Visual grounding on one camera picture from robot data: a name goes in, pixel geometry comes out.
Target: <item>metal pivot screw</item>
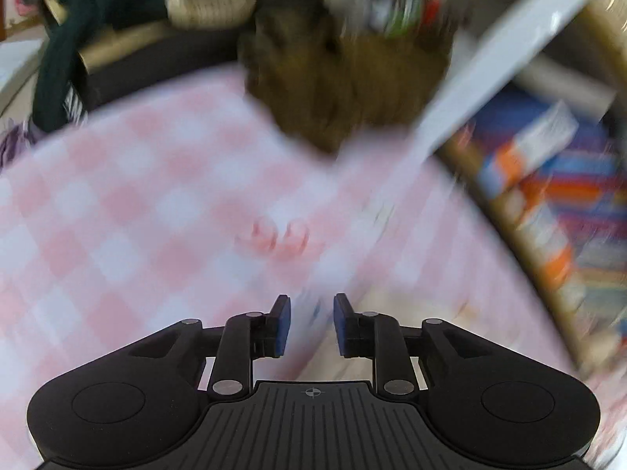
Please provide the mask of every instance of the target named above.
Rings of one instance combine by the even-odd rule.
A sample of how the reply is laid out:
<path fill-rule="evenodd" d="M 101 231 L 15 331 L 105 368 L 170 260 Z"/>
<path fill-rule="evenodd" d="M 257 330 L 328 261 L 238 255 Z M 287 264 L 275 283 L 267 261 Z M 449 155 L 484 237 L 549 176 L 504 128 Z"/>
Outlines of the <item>metal pivot screw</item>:
<path fill-rule="evenodd" d="M 221 396 L 231 396 L 241 391 L 244 386 L 237 380 L 220 380 L 213 384 L 213 392 Z"/>
<path fill-rule="evenodd" d="M 383 386 L 383 389 L 388 394 L 403 396 L 414 392 L 414 385 L 407 380 L 390 380 Z"/>

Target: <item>dark green cloth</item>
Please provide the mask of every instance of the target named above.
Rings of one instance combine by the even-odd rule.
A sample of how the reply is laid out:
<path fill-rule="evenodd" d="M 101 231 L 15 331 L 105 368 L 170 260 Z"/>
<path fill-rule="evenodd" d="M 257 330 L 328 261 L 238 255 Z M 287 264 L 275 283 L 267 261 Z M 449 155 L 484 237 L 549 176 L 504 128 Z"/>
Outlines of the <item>dark green cloth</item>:
<path fill-rule="evenodd" d="M 105 25 L 116 29 L 167 17 L 165 0 L 60 0 L 68 11 L 51 31 L 33 100 L 33 121 L 51 133 L 67 123 L 63 102 L 78 67 L 77 52 Z"/>

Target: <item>white shelf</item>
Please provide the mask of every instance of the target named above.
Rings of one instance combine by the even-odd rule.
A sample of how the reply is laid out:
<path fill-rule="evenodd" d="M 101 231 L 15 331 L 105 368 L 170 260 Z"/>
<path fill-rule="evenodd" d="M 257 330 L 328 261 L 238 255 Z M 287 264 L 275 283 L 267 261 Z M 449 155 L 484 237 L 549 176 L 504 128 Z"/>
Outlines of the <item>white shelf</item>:
<path fill-rule="evenodd" d="M 588 0 L 518 0 L 449 76 L 415 128 L 419 156 L 432 153 L 568 24 Z"/>

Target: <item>black gripper base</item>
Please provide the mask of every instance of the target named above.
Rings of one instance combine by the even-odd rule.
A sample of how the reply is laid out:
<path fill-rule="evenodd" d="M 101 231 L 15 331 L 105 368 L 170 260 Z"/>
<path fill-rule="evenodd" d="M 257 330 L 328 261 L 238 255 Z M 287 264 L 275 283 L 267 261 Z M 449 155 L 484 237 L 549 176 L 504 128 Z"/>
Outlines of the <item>black gripper base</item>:
<path fill-rule="evenodd" d="M 212 406 L 178 448 L 133 470 L 485 470 L 443 444 L 408 403 L 366 382 L 260 382 Z M 553 470 L 584 470 L 572 459 Z M 57 463 L 42 470 L 66 470 Z"/>

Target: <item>table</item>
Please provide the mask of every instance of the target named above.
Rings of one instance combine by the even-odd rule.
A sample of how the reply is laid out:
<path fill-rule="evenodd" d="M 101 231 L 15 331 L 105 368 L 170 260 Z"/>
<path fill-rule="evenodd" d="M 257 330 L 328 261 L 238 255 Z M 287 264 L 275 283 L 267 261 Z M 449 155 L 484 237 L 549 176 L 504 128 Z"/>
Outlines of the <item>table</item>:
<path fill-rule="evenodd" d="M 45 381 L 279 294 L 293 300 L 286 355 L 256 378 L 297 376 L 333 295 L 373 285 L 468 303 L 570 370 L 515 260 L 435 159 L 412 161 L 402 137 L 317 157 L 243 93 L 235 67 L 196 73 L 93 113 L 0 177 L 1 468 L 37 465 L 25 412 Z"/>

